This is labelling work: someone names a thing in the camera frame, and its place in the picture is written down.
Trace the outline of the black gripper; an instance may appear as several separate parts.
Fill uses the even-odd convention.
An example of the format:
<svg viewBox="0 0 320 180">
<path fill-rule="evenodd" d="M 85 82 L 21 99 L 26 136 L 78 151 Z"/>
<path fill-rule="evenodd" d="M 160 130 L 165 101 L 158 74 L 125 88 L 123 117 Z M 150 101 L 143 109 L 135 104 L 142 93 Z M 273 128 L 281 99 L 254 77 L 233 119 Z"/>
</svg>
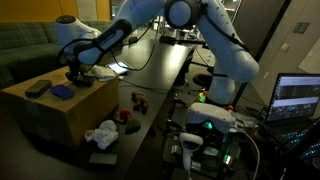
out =
<svg viewBox="0 0 320 180">
<path fill-rule="evenodd" d="M 69 67 L 69 71 L 65 74 L 67 79 L 72 82 L 79 81 L 80 62 L 74 57 L 67 57 L 66 63 Z"/>
</svg>

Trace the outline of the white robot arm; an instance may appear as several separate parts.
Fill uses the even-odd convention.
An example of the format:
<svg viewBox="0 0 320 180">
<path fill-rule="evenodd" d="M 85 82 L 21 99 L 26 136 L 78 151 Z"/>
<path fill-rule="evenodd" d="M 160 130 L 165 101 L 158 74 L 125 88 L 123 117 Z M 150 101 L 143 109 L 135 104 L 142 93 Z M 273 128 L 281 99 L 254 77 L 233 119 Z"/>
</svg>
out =
<svg viewBox="0 0 320 180">
<path fill-rule="evenodd" d="M 259 65 L 243 44 L 220 0 L 123 0 L 110 26 L 99 31 L 72 15 L 55 20 L 61 52 L 68 57 L 68 80 L 81 82 L 84 65 L 92 67 L 134 30 L 162 14 L 174 29 L 196 27 L 216 58 L 207 98 L 230 102 L 235 84 L 247 83 Z"/>
</svg>

